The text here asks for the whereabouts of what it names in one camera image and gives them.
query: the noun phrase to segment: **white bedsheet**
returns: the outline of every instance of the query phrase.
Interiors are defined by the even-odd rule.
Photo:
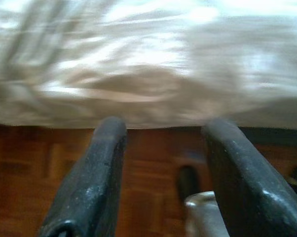
[[[297,0],[0,0],[0,123],[297,129]]]

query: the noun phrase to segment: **parquet floor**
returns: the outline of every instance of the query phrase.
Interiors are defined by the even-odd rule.
[[[91,129],[0,126],[0,237],[36,236],[58,186],[83,154]],[[175,179],[182,164],[200,171],[211,189],[199,133],[129,131],[117,237],[184,237],[184,211]],[[297,149],[259,146],[283,174],[297,165]]]

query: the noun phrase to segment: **wrinkled fabric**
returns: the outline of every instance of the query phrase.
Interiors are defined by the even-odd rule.
[[[297,0],[0,0],[0,123],[297,129]]]

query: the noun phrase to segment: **wooden floor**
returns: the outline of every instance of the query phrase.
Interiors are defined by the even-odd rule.
[[[36,236],[56,190],[83,154],[90,129],[0,126],[0,237]],[[129,131],[117,237],[184,237],[183,208],[177,197],[178,168],[200,171],[211,189],[199,133]],[[297,165],[297,149],[258,146],[284,175]]]

